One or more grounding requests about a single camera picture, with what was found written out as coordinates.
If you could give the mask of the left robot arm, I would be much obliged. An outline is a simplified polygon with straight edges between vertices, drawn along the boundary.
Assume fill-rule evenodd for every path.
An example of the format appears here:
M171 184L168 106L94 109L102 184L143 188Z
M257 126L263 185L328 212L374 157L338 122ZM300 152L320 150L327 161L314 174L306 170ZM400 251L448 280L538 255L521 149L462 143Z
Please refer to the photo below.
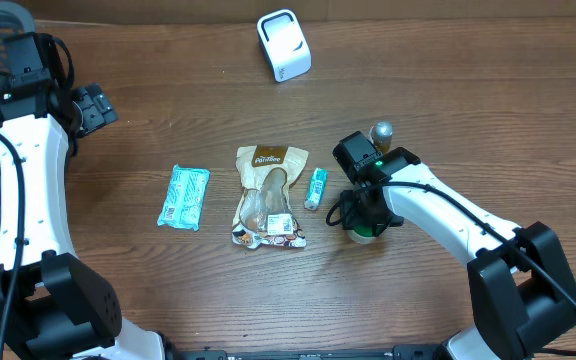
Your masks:
M0 351L22 359L170 359L174 350L121 312L112 285L76 255L64 175L77 142L112 122L100 86L76 87L65 44L5 40L0 91Z

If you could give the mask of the green lid jar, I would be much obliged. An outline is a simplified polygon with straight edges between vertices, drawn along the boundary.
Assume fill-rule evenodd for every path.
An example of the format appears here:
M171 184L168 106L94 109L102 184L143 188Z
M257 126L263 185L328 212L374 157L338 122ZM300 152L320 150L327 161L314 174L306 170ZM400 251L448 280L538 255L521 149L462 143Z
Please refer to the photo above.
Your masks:
M363 245L370 244L377 239L377 235L374 234L373 229L367 226L355 226L347 230L347 235L354 242Z

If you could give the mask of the brown white snack pouch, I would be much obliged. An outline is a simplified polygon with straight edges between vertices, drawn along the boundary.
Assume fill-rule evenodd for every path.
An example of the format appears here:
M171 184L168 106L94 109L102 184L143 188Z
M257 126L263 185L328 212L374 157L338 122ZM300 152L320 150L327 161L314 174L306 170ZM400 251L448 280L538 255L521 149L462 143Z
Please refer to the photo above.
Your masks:
M308 152L292 146L244 146L236 169L243 189L232 220L231 239L248 249L261 246L303 248L307 241L289 201Z

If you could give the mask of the yellow liquid bottle grey cap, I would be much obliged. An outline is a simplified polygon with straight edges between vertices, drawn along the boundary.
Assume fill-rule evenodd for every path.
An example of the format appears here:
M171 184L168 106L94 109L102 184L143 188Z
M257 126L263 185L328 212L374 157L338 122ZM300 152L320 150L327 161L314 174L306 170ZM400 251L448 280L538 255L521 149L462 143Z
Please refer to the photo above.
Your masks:
M368 139L382 154L387 154L391 148L392 137L392 124L380 121L370 129Z

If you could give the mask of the small teal tissue pack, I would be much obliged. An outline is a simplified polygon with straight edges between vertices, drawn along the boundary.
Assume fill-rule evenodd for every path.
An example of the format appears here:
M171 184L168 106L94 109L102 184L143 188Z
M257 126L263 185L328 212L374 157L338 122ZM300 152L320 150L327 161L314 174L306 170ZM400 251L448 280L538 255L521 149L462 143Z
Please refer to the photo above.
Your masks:
M316 168L310 178L308 191L304 200L304 208L316 210L322 202L325 186L327 183L328 171L323 168Z

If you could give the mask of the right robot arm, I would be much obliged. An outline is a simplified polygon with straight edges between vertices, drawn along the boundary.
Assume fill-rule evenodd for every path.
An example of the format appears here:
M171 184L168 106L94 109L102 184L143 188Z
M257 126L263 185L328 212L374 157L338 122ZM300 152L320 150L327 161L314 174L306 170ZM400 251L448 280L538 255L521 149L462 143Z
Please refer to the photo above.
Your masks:
M440 344L397 345L397 359L530 359L576 327L576 281L556 233L522 227L452 190L410 151L361 132L333 150L353 189L331 211L358 243L411 222L467 270L473 326Z

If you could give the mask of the large teal wipes pack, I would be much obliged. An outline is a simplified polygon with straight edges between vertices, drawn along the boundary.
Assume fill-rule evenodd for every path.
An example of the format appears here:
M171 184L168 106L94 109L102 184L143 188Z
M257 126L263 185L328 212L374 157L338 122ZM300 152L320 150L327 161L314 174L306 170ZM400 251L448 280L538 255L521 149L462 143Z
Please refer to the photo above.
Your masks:
M210 172L207 169L172 169L158 226L198 231Z

